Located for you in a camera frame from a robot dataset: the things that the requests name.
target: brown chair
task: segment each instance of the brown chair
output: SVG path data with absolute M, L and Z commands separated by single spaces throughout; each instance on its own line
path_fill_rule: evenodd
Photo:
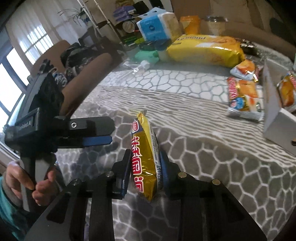
M 66 40 L 62 40 L 51 48 L 49 48 L 34 63 L 30 74 L 36 76 L 43 60 L 49 59 L 51 64 L 63 73 L 63 66 L 60 55 L 70 44 Z M 84 69 L 62 90 L 64 94 L 64 103 L 61 107 L 60 115 L 71 116 L 88 94 L 100 83 L 106 75 L 112 70 L 113 59 L 109 53 L 101 54 L 91 61 Z

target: blue tissue package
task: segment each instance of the blue tissue package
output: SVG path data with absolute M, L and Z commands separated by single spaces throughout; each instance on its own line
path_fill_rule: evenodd
M 174 42 L 182 32 L 174 13 L 166 12 L 144 18 L 137 22 L 145 41 L 171 39 Z

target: orange package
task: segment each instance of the orange package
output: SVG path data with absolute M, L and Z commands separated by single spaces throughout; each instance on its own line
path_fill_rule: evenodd
M 227 82 L 228 115 L 257 121 L 263 120 L 264 112 L 261 109 L 255 83 L 235 77 L 229 77 Z
M 256 76 L 256 66 L 255 64 L 246 59 L 237 66 L 235 66 L 233 69 L 230 70 L 230 74 L 243 80 L 249 80 L 249 81 L 258 81 L 258 76 Z
M 292 72 L 288 74 L 277 84 L 277 89 L 281 97 L 283 107 L 293 112 L 296 110 L 296 76 Z
M 185 34 L 200 33 L 200 18 L 198 16 L 184 16 L 180 18 Z

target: yellow snack bag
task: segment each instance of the yellow snack bag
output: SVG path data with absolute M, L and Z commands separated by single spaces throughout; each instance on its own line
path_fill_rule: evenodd
M 240 43 L 232 37 L 182 35 L 167 52 L 175 61 L 222 65 L 233 68 L 245 60 Z
M 140 112 L 133 121 L 131 162 L 136 188 L 151 201 L 162 187 L 162 169 L 156 135 L 144 113 Z

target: silver screw head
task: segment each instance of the silver screw head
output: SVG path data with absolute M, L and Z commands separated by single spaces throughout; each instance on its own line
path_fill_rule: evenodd
M 180 178 L 185 178 L 185 177 L 187 177 L 187 173 L 186 173 L 186 172 L 179 172 L 179 173 L 178 173 L 178 176 L 179 176 Z
M 72 127 L 73 129 L 75 129 L 75 128 L 77 127 L 77 123 L 76 123 L 76 122 L 72 122 L 71 127 Z
M 112 172 L 112 171 L 107 171 L 107 172 L 105 172 L 105 175 L 106 175 L 106 177 L 113 177 L 114 172 Z
M 218 179 L 213 179 L 212 184 L 219 186 L 221 184 L 221 182 Z
M 76 185 L 81 183 L 81 180 L 76 178 L 76 179 L 72 180 L 71 183 L 72 183 L 73 186 L 76 186 Z

